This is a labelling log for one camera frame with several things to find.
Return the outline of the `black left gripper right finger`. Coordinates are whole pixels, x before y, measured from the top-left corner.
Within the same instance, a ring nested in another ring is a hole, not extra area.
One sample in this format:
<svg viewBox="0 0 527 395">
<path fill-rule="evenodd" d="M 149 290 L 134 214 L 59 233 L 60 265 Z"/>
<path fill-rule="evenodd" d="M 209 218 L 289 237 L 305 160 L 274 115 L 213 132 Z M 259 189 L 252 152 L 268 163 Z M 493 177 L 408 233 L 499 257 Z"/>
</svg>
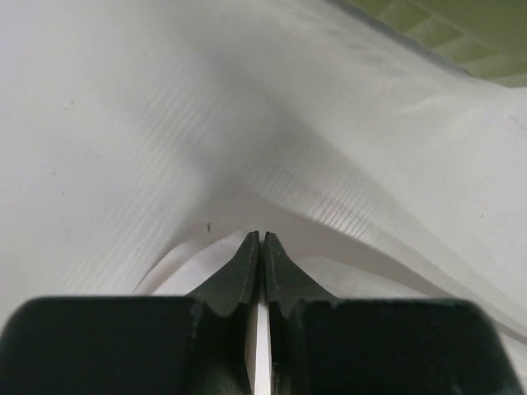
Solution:
<svg viewBox="0 0 527 395">
<path fill-rule="evenodd" d="M 514 394 L 490 318 L 459 299 L 340 299 L 263 242 L 275 394 Z"/>
</svg>

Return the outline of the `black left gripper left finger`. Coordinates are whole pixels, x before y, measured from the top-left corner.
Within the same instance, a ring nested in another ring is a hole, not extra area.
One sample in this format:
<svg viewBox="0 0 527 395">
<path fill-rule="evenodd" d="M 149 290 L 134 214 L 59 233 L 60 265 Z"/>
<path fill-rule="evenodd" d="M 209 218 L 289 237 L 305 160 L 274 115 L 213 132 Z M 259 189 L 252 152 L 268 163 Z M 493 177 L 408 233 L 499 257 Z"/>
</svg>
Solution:
<svg viewBox="0 0 527 395">
<path fill-rule="evenodd" d="M 4 394 L 249 394 L 259 234 L 184 296 L 40 297 L 1 334 Z"/>
</svg>

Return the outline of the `white green-sleeved Charlie Brown shirt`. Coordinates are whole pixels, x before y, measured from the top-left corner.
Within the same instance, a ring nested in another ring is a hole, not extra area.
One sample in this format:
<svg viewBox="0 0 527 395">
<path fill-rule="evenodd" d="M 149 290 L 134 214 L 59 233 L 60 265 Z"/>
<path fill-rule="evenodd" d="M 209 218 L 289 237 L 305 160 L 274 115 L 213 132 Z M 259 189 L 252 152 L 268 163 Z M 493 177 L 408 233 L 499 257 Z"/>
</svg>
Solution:
<svg viewBox="0 0 527 395">
<path fill-rule="evenodd" d="M 526 86 L 351 2 L 2 2 L 2 321 L 269 230 L 339 296 L 479 304 L 525 380 Z"/>
</svg>

